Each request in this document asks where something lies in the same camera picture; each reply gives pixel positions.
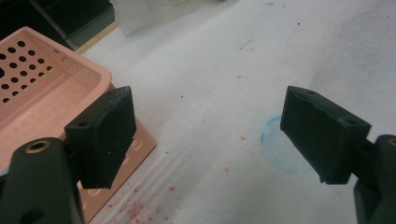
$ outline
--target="black plastic part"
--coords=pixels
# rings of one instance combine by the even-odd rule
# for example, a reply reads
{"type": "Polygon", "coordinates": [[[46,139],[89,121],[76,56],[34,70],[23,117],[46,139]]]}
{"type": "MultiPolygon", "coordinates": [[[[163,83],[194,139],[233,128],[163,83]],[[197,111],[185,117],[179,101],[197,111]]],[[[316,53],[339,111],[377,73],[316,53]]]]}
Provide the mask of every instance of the black plastic part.
{"type": "Polygon", "coordinates": [[[61,140],[37,139],[14,152],[0,203],[0,223],[84,223],[61,140]],[[26,153],[37,142],[46,142],[47,147],[26,153]]]}
{"type": "Polygon", "coordinates": [[[288,87],[280,129],[327,184],[345,184],[371,125],[314,91],[288,87]]]}
{"type": "Polygon", "coordinates": [[[64,129],[82,161],[82,187],[109,189],[136,132],[131,88],[103,94],[64,129]]]}
{"type": "Polygon", "coordinates": [[[376,139],[375,174],[381,202],[369,223],[396,223],[396,136],[380,135],[376,139]]]}

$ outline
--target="pink container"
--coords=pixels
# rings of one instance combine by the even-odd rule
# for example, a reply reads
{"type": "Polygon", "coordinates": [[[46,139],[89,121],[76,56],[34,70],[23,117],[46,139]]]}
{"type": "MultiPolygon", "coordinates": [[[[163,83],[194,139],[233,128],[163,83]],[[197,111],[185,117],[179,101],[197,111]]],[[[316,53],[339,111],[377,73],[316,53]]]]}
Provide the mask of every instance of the pink container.
{"type": "Polygon", "coordinates": [[[107,91],[111,74],[30,28],[0,42],[0,171],[22,144],[64,126],[107,91]]]}

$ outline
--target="screw hole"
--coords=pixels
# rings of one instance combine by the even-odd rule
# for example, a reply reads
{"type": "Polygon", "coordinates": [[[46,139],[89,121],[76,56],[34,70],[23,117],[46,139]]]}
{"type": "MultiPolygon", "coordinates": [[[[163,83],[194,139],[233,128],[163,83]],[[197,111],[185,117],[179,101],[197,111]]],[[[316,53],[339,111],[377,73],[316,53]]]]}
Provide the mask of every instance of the screw hole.
{"type": "Polygon", "coordinates": [[[89,126],[89,125],[90,125],[89,122],[80,122],[80,123],[78,124],[78,127],[84,128],[84,127],[87,127],[87,126],[89,126]]]}
{"type": "Polygon", "coordinates": [[[49,141],[38,141],[38,142],[35,142],[35,143],[31,144],[29,147],[27,147],[25,149],[25,152],[27,154],[35,154],[35,153],[39,153],[41,151],[44,151],[49,146],[50,146],[50,142],[49,141]]]}
{"type": "Polygon", "coordinates": [[[352,125],[357,125],[358,124],[358,122],[356,122],[353,119],[347,119],[346,122],[349,123],[349,124],[352,124],[352,125]]]}
{"type": "Polygon", "coordinates": [[[21,224],[33,224],[39,221],[44,216],[43,210],[34,208],[23,214],[21,224]]]}

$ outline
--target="blue marker stain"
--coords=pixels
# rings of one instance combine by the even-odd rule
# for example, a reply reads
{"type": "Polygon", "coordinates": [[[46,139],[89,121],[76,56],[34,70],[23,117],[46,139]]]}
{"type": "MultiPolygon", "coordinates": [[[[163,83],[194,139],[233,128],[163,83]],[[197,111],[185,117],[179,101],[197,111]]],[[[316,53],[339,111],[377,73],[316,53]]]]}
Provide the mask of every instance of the blue marker stain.
{"type": "Polygon", "coordinates": [[[281,116],[269,119],[262,131],[262,155],[277,170],[297,174],[312,170],[289,138],[280,131],[281,116]]]}

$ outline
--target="black object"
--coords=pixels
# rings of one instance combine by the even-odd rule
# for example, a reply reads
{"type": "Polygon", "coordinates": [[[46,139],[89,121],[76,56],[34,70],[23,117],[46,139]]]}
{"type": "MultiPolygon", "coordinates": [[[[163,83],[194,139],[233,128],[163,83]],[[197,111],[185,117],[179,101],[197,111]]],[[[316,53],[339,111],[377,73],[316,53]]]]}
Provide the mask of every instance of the black object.
{"type": "Polygon", "coordinates": [[[64,141],[41,138],[14,152],[0,178],[0,223],[84,223],[77,182],[111,187],[136,131],[131,89],[103,94],[65,129],[64,141]]]}
{"type": "Polygon", "coordinates": [[[327,184],[353,173],[360,224],[396,223],[396,136],[366,139],[371,125],[314,91],[288,87],[280,129],[327,184]]]}
{"type": "Polygon", "coordinates": [[[70,147],[82,158],[82,187],[109,189],[136,132],[131,89],[103,94],[64,130],[70,147]]]}

